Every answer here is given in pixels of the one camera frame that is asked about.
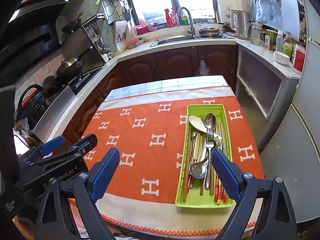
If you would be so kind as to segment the bamboo chopstick brown band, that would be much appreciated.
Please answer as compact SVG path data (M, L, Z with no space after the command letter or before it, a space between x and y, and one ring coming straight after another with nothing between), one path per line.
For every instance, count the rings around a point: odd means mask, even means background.
M211 165L210 166L210 188L209 188L209 194L212 196L214 195L215 191L215 173L214 173L214 168Z

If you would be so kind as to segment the small steel spoon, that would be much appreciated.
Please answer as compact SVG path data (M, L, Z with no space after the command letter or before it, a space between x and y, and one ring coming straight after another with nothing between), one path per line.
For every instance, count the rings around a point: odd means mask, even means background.
M190 152L191 156L193 156L196 137L197 137L197 132L196 131L191 132L191 152Z

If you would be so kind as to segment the white ceramic soup spoon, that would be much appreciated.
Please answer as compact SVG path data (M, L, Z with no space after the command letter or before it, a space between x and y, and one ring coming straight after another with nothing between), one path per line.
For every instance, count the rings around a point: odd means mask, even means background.
M199 117L191 115L189 116L189 122L197 130L206 133L207 129L205 128L203 121ZM221 140L221 136L215 133L215 129L214 129L214 138L217 140Z

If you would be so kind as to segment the red labelled canister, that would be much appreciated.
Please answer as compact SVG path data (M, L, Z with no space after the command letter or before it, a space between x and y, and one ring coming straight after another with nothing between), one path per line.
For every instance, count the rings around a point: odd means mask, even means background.
M292 70L301 75L303 71L305 60L305 48L300 46L299 44L295 44L294 52L293 52L293 65Z

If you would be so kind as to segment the silver metal cabinet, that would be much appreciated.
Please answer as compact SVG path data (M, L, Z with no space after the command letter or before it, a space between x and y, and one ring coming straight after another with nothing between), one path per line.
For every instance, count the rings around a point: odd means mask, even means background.
M273 52L255 44L239 45L235 95L262 152L281 124L296 92L300 75L282 65Z

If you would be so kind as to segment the glass pitcher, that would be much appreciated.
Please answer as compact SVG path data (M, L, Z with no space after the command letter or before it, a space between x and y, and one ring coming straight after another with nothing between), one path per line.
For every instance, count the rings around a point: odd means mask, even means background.
M250 33L250 42L257 46L262 46L264 44L262 27L263 24L259 22L249 23L246 27L246 34Z

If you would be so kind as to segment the steel fork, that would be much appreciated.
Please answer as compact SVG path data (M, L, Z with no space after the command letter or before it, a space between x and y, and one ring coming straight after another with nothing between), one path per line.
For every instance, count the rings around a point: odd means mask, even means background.
M213 129L210 126L207 126L206 148L208 150L208 165L207 165L206 177L204 180L204 188L206 190L210 189L211 151L214 147L215 147L215 142L213 137Z

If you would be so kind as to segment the dark metal soup spoon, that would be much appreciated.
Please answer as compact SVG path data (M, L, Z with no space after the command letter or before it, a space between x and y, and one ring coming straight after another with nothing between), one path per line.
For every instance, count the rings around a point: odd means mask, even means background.
M206 144L206 150L208 152L208 155L202 161L191 164L191 166L189 168L190 174L195 179L202 179L205 177L206 170L207 170L208 164L209 164L210 153L212 152L212 150L217 150L220 147L221 146L219 146L219 145L214 146L213 144Z

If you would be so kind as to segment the orange white H-pattern cloth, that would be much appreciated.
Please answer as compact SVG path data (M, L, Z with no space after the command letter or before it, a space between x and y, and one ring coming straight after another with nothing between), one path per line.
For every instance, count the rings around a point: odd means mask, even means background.
M264 176L245 115L228 86L172 90L105 100L85 130L98 144L85 155L92 167L115 147L120 162L97 208L104 220L128 229L183 239L214 238L232 208L192 209L175 205L189 105L222 104L233 161Z

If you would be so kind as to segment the green plastic utensil tray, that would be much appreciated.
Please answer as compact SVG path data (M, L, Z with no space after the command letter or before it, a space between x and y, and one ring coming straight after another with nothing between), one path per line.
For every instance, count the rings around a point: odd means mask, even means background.
M215 147L221 148L232 161L231 139L225 108L222 104L189 105L182 153L182 167L176 193L178 207L195 209L221 209L233 205L223 185L209 163L206 146L207 115L215 116L215 126L211 133Z

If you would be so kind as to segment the black wok on stove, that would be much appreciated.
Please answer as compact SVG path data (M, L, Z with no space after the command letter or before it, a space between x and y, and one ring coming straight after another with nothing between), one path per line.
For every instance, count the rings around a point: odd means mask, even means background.
M82 73L84 58L63 59L55 73L55 78L62 82L69 82Z

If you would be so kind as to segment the large steel spoon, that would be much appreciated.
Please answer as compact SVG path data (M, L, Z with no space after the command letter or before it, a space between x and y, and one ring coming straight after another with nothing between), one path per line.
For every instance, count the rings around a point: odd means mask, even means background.
M213 113L208 113L208 114L206 115L203 123L204 123L205 128L207 128L207 126L210 126L210 127L213 129L213 131L214 131L215 126L216 126L216 117L215 117L215 115L214 115Z

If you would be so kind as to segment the steel electric kettle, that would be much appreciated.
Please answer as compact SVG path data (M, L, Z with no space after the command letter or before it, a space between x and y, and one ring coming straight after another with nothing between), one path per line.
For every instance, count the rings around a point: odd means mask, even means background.
M246 31L250 23L250 13L241 10L231 10L230 28L236 33L238 39L249 40L249 34Z

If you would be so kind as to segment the white ceramic bowl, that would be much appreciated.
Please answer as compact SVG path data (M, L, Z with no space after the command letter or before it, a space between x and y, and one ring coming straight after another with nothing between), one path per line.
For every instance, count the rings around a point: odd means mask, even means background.
M279 64L287 65L290 62L290 57L280 51L274 51L273 55L274 55L275 61Z

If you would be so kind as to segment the red spray bottle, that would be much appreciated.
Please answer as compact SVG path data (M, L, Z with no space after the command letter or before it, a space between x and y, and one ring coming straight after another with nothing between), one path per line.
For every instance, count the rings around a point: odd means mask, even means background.
M172 22L170 15L169 15L169 9L166 8L166 9L164 9L164 11L165 11L165 18L167 21L168 28L173 28L174 25L173 25L173 22Z

